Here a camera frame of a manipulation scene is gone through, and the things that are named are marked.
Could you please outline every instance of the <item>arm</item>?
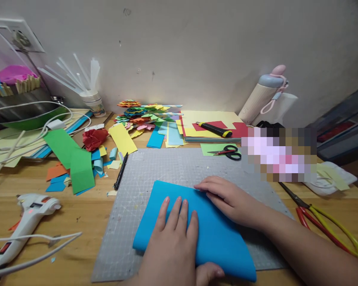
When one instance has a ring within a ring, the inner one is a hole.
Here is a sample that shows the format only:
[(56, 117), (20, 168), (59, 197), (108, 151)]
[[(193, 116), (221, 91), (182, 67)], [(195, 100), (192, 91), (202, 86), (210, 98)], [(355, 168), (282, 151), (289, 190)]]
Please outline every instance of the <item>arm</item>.
[(358, 259), (220, 177), (196, 189), (234, 222), (264, 233), (307, 285), (358, 286)]

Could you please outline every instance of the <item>green paper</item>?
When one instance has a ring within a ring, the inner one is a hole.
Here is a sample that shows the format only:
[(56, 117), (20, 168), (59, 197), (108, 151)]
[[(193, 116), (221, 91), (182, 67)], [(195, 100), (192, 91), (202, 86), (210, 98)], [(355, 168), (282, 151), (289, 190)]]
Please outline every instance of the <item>green paper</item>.
[(202, 148), (202, 152), (203, 152), (203, 156), (213, 156), (213, 153), (207, 153), (207, 152), (212, 152), (212, 151), (222, 151), (224, 149), (225, 146), (227, 145), (232, 145), (232, 146), (236, 146), (236, 144), (232, 144), (232, 143), (223, 143), (223, 144), (200, 144), (200, 147)]
[(91, 168), (91, 153), (85, 149), (72, 150), (70, 177), (72, 179), (73, 194), (94, 187), (94, 176)]
[(44, 137), (44, 140), (63, 164), (65, 169), (70, 169), (72, 152), (76, 148), (80, 149), (80, 147), (69, 134), (63, 129), (51, 130)]

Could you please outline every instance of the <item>finger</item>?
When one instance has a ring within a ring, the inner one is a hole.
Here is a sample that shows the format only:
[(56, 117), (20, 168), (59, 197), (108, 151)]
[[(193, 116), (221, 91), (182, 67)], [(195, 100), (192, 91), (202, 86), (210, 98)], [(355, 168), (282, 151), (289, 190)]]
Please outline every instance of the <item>finger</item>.
[(186, 235), (187, 221), (188, 221), (188, 201), (185, 199), (182, 203), (178, 224), (176, 225), (175, 230), (179, 231), (179, 233), (181, 234)]
[(212, 262), (199, 265), (196, 268), (196, 286), (207, 286), (212, 279), (224, 277), (223, 269)]
[(190, 225), (188, 225), (187, 229), (187, 239), (190, 241), (191, 246), (194, 251), (196, 250), (196, 246), (198, 244), (198, 234), (199, 234), (199, 221), (198, 221), (198, 213), (193, 211), (191, 214)]
[(167, 214), (167, 208), (169, 203), (170, 203), (170, 197), (166, 197), (162, 203), (162, 206), (160, 207), (160, 211), (155, 223), (154, 231), (161, 232), (164, 229), (164, 226), (166, 225), (166, 214)]
[(229, 216), (230, 212), (232, 211), (233, 207), (227, 204), (222, 198), (218, 195), (214, 195), (210, 192), (206, 193), (206, 196), (211, 200), (211, 202), (223, 212), (226, 216)]
[(228, 196), (229, 191), (222, 185), (213, 182), (200, 183), (194, 186), (195, 189), (202, 191), (208, 191), (219, 197), (225, 199)]
[(178, 224), (178, 216), (179, 216), (179, 210), (181, 204), (182, 204), (182, 197), (178, 197), (176, 199), (176, 202), (174, 203), (174, 206), (172, 207), (170, 216), (167, 219), (166, 228), (171, 230), (174, 230), (176, 228), (176, 225)]

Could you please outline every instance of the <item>wooden desk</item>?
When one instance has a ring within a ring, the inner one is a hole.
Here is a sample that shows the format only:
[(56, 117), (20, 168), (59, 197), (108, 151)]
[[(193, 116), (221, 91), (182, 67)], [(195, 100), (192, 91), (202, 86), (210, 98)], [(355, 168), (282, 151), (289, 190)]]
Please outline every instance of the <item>wooden desk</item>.
[[(107, 129), (113, 124), (111, 120)], [(144, 133), (134, 141), (138, 148), (145, 148), (150, 133)], [(111, 138), (105, 142), (108, 150), (115, 144)], [(187, 144), (184, 148), (199, 148), (199, 144)], [(20, 208), (16, 205), (17, 194), (40, 193), (45, 194), (49, 183), (45, 182), (47, 168), (54, 166), (56, 161), (46, 160), (43, 163), (22, 162), (15, 168), (3, 168), (0, 173), (0, 237), (10, 236), (7, 231), (20, 218)], [(96, 179), (96, 186), (86, 193), (76, 197), (71, 187), (62, 193), (53, 193), (61, 201), (62, 209), (54, 215), (45, 216), (35, 230), (37, 234), (54, 236), (83, 232), (83, 235), (56, 253), (56, 260), (50, 259), (10, 274), (2, 279), (0, 285), (90, 285), (90, 277), (97, 258), (102, 236), (109, 218), (115, 197), (106, 197), (112, 190), (117, 178), (118, 170), (107, 170), (108, 178)], [(285, 205), (294, 217), (296, 204), (278, 183), (271, 183)], [(288, 184), (290, 189), (307, 203), (315, 204), (337, 218), (358, 239), (358, 188), (353, 186), (349, 191), (336, 193), (329, 198), (321, 198), (301, 183)], [(47, 241), (32, 238), (14, 261), (23, 263), (49, 252)], [(300, 285), (297, 276), (289, 269), (259, 271), (256, 285)], [(246, 285), (240, 280), (226, 279), (220, 284)]]

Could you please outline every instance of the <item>hand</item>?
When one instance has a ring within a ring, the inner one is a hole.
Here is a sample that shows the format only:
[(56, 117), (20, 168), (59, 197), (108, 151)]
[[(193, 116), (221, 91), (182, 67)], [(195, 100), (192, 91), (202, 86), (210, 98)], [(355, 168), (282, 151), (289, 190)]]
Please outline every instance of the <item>hand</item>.
[(194, 188), (207, 192), (213, 204), (237, 224), (260, 230), (263, 222), (270, 217), (268, 212), (272, 209), (221, 177), (207, 177)]
[(221, 267), (211, 262), (195, 269), (196, 211), (187, 229), (188, 201), (182, 204), (182, 198), (177, 198), (166, 223), (168, 205), (169, 197), (162, 204), (139, 272), (130, 280), (131, 285), (207, 286), (213, 278), (223, 277)]

